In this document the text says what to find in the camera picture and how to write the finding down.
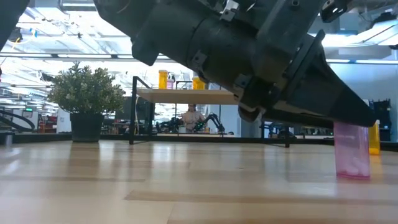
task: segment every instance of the plant pot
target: plant pot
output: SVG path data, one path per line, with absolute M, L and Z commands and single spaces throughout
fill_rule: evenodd
M 102 114 L 70 114 L 73 142 L 98 142 L 103 121 Z

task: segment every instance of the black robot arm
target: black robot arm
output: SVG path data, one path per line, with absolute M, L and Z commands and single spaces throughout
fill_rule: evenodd
M 371 109 L 326 63 L 325 33 L 307 34 L 319 12 L 330 22 L 351 1 L 236 0 L 236 9 L 212 8 L 225 2 L 94 0 L 99 15 L 131 38 L 134 58 L 152 65 L 162 53 L 191 68 L 233 93 L 245 120 L 373 126 Z M 1 45 L 27 3 L 0 1 Z
M 199 130 L 201 130 L 205 126 L 205 124 L 209 122 L 209 120 L 211 120 L 215 124 L 217 131 L 219 133 L 225 132 L 225 128 L 223 124 L 221 124 L 221 122 L 219 121 L 218 116 L 216 114 L 209 114 L 209 116 L 207 116 L 207 118 L 204 121 L 197 122 L 197 124 L 193 128 L 193 131 L 198 132 Z

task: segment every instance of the yellow bottle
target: yellow bottle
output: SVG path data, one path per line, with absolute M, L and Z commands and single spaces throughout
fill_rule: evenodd
M 369 128 L 369 153 L 370 155 L 380 155 L 379 121 Z
M 192 78 L 192 88 L 194 90 L 204 90 L 205 83 L 202 82 L 199 77 L 193 77 Z
M 167 75 L 169 74 L 166 70 L 159 70 L 159 89 L 167 89 Z

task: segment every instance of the pink cup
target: pink cup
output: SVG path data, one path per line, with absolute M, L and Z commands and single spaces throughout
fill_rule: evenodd
M 334 133 L 337 176 L 370 179 L 368 128 L 335 123 Z

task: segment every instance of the wooden table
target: wooden table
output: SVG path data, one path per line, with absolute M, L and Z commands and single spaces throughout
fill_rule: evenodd
M 137 95 L 152 103 L 198 105 L 237 105 L 234 95 L 226 90 L 158 90 L 137 89 Z
M 333 146 L 71 141 L 0 147 L 1 223 L 396 224 L 398 154 L 336 178 Z

